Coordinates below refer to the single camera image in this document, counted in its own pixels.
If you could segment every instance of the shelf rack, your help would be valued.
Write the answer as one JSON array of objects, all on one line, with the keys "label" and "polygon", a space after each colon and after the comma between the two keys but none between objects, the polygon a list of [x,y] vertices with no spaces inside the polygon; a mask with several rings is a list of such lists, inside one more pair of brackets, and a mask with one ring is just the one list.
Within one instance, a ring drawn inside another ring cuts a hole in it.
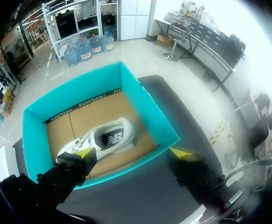
[{"label": "shelf rack", "polygon": [[99,4],[99,17],[101,19],[101,6],[110,6],[114,5],[116,6],[116,30],[117,30],[117,41],[119,41],[119,27],[118,27],[118,1],[114,3],[104,3],[104,4]]},{"label": "shelf rack", "polygon": [[97,26],[94,26],[94,27],[90,27],[90,28],[86,28],[86,29],[82,29],[82,30],[79,30],[77,33],[74,33],[72,35],[69,35],[65,38],[62,38],[61,40],[55,40],[53,38],[53,33],[54,33],[54,29],[53,29],[53,26],[51,25],[51,15],[57,13],[58,11],[61,11],[61,10],[65,10],[71,6],[74,6],[74,5],[77,5],[77,4],[82,4],[84,2],[87,2],[87,1],[90,1],[90,0],[76,0],[72,3],[69,3],[69,4],[66,4],[64,6],[61,6],[57,9],[54,9],[52,10],[51,12],[49,12],[49,5],[54,3],[56,0],[52,0],[52,1],[49,1],[47,3],[42,3],[42,13],[43,13],[43,17],[44,17],[44,21],[45,21],[45,24],[46,24],[46,27],[47,27],[47,31],[48,31],[48,35],[50,37],[50,40],[51,40],[51,43],[53,45],[53,48],[54,48],[54,51],[58,57],[58,60],[61,62],[61,57],[62,55],[60,54],[59,52],[59,49],[60,49],[60,42],[68,39],[68,38],[71,38],[71,37],[74,37],[76,35],[80,35],[81,33],[84,33],[84,32],[87,32],[87,31],[90,31],[90,30],[93,30],[93,29],[98,29],[98,33],[100,36],[102,36],[102,28],[101,28],[101,18],[100,18],[100,4],[99,4],[99,1],[98,0],[93,0],[96,2],[96,17],[97,17],[97,21],[98,21],[98,25]]}]

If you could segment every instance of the black chair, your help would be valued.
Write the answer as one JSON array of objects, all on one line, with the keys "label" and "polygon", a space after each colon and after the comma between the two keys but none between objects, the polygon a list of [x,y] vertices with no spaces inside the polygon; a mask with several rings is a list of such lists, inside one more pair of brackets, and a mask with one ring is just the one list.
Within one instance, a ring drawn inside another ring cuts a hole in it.
[{"label": "black chair", "polygon": [[260,94],[260,96],[254,101],[256,104],[258,104],[259,110],[261,111],[265,106],[267,109],[270,108],[270,98],[267,94]]},{"label": "black chair", "polygon": [[259,160],[258,153],[257,155],[255,154],[255,148],[268,137],[269,129],[272,130],[272,113],[268,116],[261,117],[254,127],[250,128],[238,138],[234,139],[232,135],[228,136],[228,139],[231,138],[237,147],[235,151],[225,154],[225,157],[228,157],[237,153],[235,165],[231,166],[231,169],[237,166],[240,157],[241,161],[248,163]]}]

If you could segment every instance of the black table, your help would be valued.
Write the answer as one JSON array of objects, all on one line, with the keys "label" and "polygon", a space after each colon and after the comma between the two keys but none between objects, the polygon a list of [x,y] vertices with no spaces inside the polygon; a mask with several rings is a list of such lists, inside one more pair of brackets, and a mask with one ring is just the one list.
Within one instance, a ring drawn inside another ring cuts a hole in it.
[{"label": "black table", "polygon": [[[178,145],[205,156],[209,167],[222,173],[207,137],[174,91],[160,76],[139,79],[181,138]],[[15,145],[20,173],[27,174],[22,141]],[[93,187],[74,190],[57,208],[71,215],[88,216],[99,223],[180,223],[200,205],[181,188],[166,163],[166,154],[126,175]]]}]

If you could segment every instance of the black desk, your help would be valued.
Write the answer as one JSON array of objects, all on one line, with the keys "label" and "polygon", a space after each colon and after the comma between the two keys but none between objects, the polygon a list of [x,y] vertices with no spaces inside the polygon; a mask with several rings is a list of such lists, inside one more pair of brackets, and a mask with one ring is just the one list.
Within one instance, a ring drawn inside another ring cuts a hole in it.
[{"label": "black desk", "polygon": [[[163,20],[155,20],[155,21],[163,32],[164,32],[164,30],[161,27],[160,23],[167,25],[166,33],[168,33],[169,29],[180,34],[180,35],[185,35],[187,32],[186,30],[183,30],[183,29],[180,29],[179,27],[171,25],[167,21],[163,21]],[[194,35],[192,35],[192,34],[188,35],[187,39],[189,40],[190,48],[184,49],[185,53],[182,56],[180,56],[180,59],[193,58],[200,65],[207,68],[206,65],[204,65],[197,57],[194,56],[194,53],[195,53],[197,47],[200,47],[206,53],[208,53],[210,56],[212,56],[214,58],[214,60],[216,60],[218,62],[218,64],[227,72],[227,76],[222,81],[220,81],[218,78],[214,78],[214,80],[218,84],[218,87],[214,90],[214,92],[215,92],[219,87],[222,87],[223,83],[229,78],[229,76],[232,73],[236,72],[236,68],[230,67],[228,65],[228,63],[223,58],[221,58],[221,56],[219,56],[212,48],[210,48],[208,45],[206,45],[203,41],[196,38]]]},{"label": "black desk", "polygon": [[[160,76],[139,79],[186,145],[204,155],[209,167],[222,173],[207,137],[177,95]],[[27,173],[22,143],[15,145],[20,173]],[[126,175],[94,187],[74,190],[57,208],[67,214],[89,216],[99,223],[177,224],[200,205],[181,188],[166,164],[166,154]]]}]

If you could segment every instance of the warning stripe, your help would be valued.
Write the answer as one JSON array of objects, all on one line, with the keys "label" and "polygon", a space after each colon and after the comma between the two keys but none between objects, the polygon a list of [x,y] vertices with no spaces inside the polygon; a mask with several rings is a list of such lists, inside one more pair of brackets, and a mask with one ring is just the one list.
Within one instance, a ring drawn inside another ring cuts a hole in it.
[{"label": "warning stripe", "polygon": [[218,127],[216,127],[215,132],[209,137],[209,142],[214,145],[217,139],[220,137],[221,132],[224,131],[224,123],[221,122]]}]

